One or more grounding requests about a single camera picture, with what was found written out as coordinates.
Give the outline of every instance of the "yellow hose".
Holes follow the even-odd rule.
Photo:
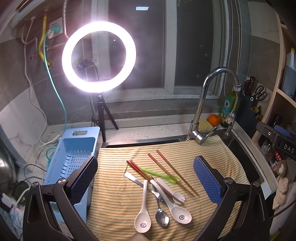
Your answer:
[[[47,16],[44,15],[43,17],[43,23],[42,23],[42,35],[41,35],[41,39],[38,45],[38,52],[40,55],[40,58],[42,59],[42,61],[44,62],[44,56],[43,56],[43,52],[42,52],[42,44],[43,44],[43,40],[45,38],[45,34],[46,34],[46,21],[47,21]]]

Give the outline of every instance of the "black tripod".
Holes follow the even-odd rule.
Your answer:
[[[103,142],[106,142],[106,132],[105,132],[105,118],[104,118],[104,109],[109,116],[110,120],[112,121],[114,127],[116,130],[119,130],[111,112],[109,111],[109,108],[106,105],[106,102],[104,100],[103,93],[100,93],[98,96],[98,115],[99,115],[99,125],[101,127],[102,131],[102,137],[103,137]]]

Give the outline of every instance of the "white ceramic spoon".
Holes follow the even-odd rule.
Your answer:
[[[156,179],[157,183],[159,183],[161,186],[163,186],[169,193],[171,193],[173,196],[175,196],[176,198],[178,198],[180,201],[185,202],[185,197],[177,192],[174,192],[172,189],[170,189],[168,187],[168,185],[165,184],[165,182],[163,180],[161,180],[160,178]],[[175,198],[173,198],[175,203],[181,204],[178,200],[176,200]]]
[[[170,213],[172,214],[173,218],[178,223],[188,224],[191,222],[192,216],[186,209],[184,209],[182,207],[178,207],[178,206],[174,205],[173,203],[171,203],[170,200],[168,199],[168,197],[165,195],[165,193],[163,192],[163,190],[160,188],[160,186],[157,184],[156,181],[150,180],[150,183],[157,188],[158,192],[161,194],[165,203],[167,204],[167,206],[170,210]]]
[[[147,185],[148,181],[144,180],[142,207],[136,216],[134,226],[139,233],[146,233],[151,227],[151,220],[147,211]]]

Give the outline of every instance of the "green dish soap bottle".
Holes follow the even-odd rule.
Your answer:
[[[228,124],[225,122],[225,117],[232,111],[234,103],[235,103],[235,91],[232,90],[231,92],[229,92],[226,95],[225,101],[224,101],[224,103],[222,104],[222,106],[220,107],[220,110],[219,110],[219,117],[221,119],[220,125],[222,127],[224,127],[224,128],[228,127]],[[235,113],[238,110],[239,103],[240,103],[240,97],[238,99],[237,106],[235,108]]]

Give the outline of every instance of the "glowing white ring light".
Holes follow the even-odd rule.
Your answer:
[[[79,42],[79,40],[84,36],[96,31],[107,31],[117,35],[121,39],[126,49],[126,60],[122,70],[113,79],[100,82],[87,82],[78,77],[74,72],[71,57],[74,47]],[[102,93],[120,85],[130,75],[135,62],[136,46],[130,34],[124,28],[115,23],[103,21],[92,22],[78,29],[67,41],[62,56],[62,66],[68,80],[77,88],[93,93]]]

